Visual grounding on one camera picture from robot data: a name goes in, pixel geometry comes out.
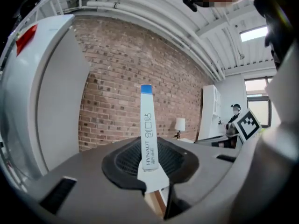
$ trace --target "person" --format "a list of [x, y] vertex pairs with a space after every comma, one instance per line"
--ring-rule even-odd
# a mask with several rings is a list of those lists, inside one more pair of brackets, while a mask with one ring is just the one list
[[233, 117], [229, 120], [228, 123], [232, 123], [234, 122], [240, 115], [240, 111], [241, 111], [241, 106], [239, 104], [235, 104], [235, 105], [231, 105], [231, 107], [233, 108]]

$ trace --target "ceiling beam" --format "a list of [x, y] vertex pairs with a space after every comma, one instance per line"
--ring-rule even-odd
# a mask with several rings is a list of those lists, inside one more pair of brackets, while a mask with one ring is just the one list
[[225, 70], [225, 75], [232, 76], [232, 75], [236, 75], [236, 74], [242, 74], [242, 73], [259, 71], [259, 70], [268, 70], [268, 69], [273, 69], [273, 68], [275, 68], [274, 61], [259, 62], [259, 63], [255, 63], [255, 64], [243, 65], [240, 67], [227, 69], [227, 70]]
[[209, 25], [203, 27], [199, 31], [196, 32], [196, 34], [200, 38], [205, 38], [209, 34], [214, 34], [218, 30], [224, 29], [229, 26], [230, 24], [236, 24], [248, 17], [252, 17], [254, 15], [258, 15], [258, 11], [254, 7], [254, 5], [249, 5], [243, 8], [240, 8], [236, 11], [233, 11], [232, 13], [227, 14], [227, 17], [223, 16], [220, 19], [217, 19], [210, 23]]

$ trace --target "blue cap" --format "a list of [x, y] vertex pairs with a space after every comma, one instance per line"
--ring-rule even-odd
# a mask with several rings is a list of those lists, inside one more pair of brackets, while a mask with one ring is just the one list
[[141, 85], [141, 94], [152, 95], [153, 94], [153, 90], [152, 90], [151, 84], [142, 84]]

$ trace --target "wall light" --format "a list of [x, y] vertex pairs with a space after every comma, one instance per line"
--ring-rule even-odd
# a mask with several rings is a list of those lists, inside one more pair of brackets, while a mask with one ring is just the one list
[[266, 36], [268, 33], [267, 26], [259, 27], [250, 31], [241, 32], [241, 40], [242, 42], [249, 41], [258, 37]]

